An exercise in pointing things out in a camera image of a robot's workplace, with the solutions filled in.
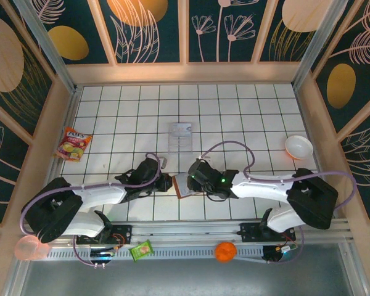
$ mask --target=clear plastic cup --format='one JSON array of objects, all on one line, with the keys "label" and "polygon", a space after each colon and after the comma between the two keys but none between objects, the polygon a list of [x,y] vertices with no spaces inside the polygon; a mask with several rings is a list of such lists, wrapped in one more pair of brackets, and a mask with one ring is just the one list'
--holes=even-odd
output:
[{"label": "clear plastic cup", "polygon": [[48,256],[51,247],[43,244],[36,236],[24,236],[15,245],[15,257],[18,260],[40,260]]}]

